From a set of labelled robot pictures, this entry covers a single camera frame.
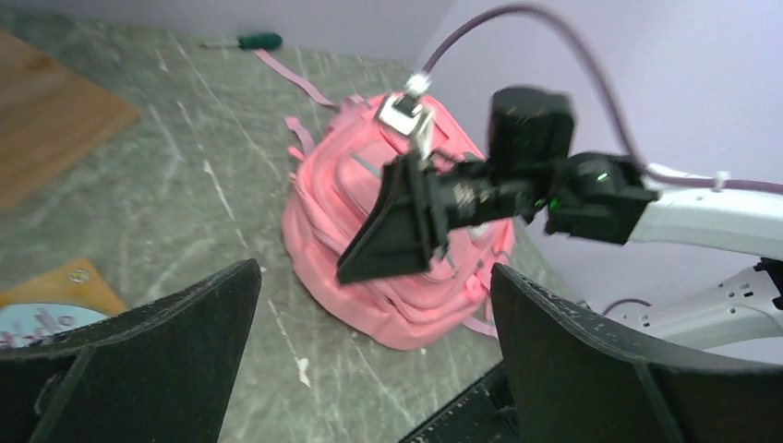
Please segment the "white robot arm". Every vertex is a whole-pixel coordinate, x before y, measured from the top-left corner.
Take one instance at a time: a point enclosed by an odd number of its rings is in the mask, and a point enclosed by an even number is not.
[[[666,175],[684,175],[654,167]],[[696,349],[783,337],[783,196],[644,181],[659,199],[647,205],[629,242],[698,245],[763,259],[673,305],[652,306],[636,316],[614,311],[608,317]]]

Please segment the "screwdriver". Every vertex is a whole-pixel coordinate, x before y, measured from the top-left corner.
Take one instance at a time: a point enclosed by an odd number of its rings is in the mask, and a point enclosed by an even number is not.
[[[239,48],[242,51],[255,51],[263,49],[271,51],[283,45],[283,38],[274,32],[260,32],[237,37],[234,41],[228,42],[204,42],[202,48]]]

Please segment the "pink backpack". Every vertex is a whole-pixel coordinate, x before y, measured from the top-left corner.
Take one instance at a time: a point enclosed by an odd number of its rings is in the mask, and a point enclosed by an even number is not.
[[[433,260],[426,274],[340,286],[337,259],[375,204],[383,163],[406,152],[408,142],[374,121],[383,96],[367,101],[349,97],[337,106],[267,53],[257,55],[316,102],[339,111],[318,146],[296,118],[286,119],[302,150],[289,148],[301,162],[291,175],[283,240],[296,275],[312,296],[337,318],[394,349],[425,346],[461,323],[497,337],[489,324],[489,278],[495,262],[509,262],[512,221],[452,231],[448,255]],[[483,159],[439,102],[426,97],[423,103],[435,110],[434,148],[458,160]],[[482,306],[484,318],[479,320],[473,314]]]

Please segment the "gray wall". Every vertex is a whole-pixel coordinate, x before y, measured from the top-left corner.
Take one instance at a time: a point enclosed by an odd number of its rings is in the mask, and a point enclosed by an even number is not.
[[[454,0],[0,0],[205,35],[274,30],[293,45],[413,63]]]
[[[458,0],[418,57],[470,17],[504,0]],[[783,182],[783,3],[756,0],[548,0],[592,43],[617,87],[647,159],[681,171]],[[432,94],[484,143],[488,98],[511,84],[572,94],[575,150],[620,148],[591,84],[553,32],[498,18],[458,42],[434,71]],[[622,297],[675,299],[754,263],[754,257],[678,245],[545,237],[528,228],[555,269],[595,305]],[[783,347],[777,353],[783,363]]]

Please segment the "cable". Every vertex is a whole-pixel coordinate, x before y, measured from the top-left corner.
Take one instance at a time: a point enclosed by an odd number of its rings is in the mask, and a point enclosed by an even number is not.
[[[525,14],[533,16],[541,21],[546,22],[551,28],[553,28],[565,41],[571,46],[574,51],[577,60],[583,65],[587,71],[587,75],[593,80],[595,86],[599,92],[601,101],[607,108],[609,120],[611,120],[614,132],[617,138],[620,140],[621,145],[625,149],[626,153],[631,157],[633,165],[636,167],[639,174],[644,174],[658,182],[684,187],[713,187],[718,189],[740,189],[749,191],[761,191],[772,194],[783,195],[783,184],[761,182],[754,180],[727,180],[725,175],[718,173],[715,179],[710,178],[696,178],[696,177],[674,177],[665,174],[659,174],[651,170],[647,163],[643,160],[641,152],[639,152],[636,144],[633,142],[631,131],[628,124],[625,121],[623,113],[620,111],[620,106],[616,95],[612,91],[608,83],[608,76],[604,73],[604,70],[598,64],[596,57],[593,56],[593,52],[587,47],[587,44],[582,38],[579,37],[577,32],[557,14],[546,10],[541,6],[526,5],[526,4],[510,4],[506,6],[499,6],[492,8],[482,14],[471,18],[453,32],[450,36],[440,44],[435,52],[429,57],[424,64],[423,71],[429,73],[438,60],[460,40],[466,33],[475,29],[479,25],[507,14]]]
[[[613,302],[612,304],[607,306],[606,309],[604,309],[603,312],[601,312],[601,315],[606,317],[607,314],[609,312],[611,312],[612,309],[614,309],[615,307],[617,307],[619,305],[625,305],[626,303],[636,303],[637,305],[642,305],[642,306],[645,306],[645,307],[652,306],[652,304],[650,304],[650,302],[646,302],[646,301],[640,300],[638,298],[623,298],[623,299],[618,300],[616,302]]]

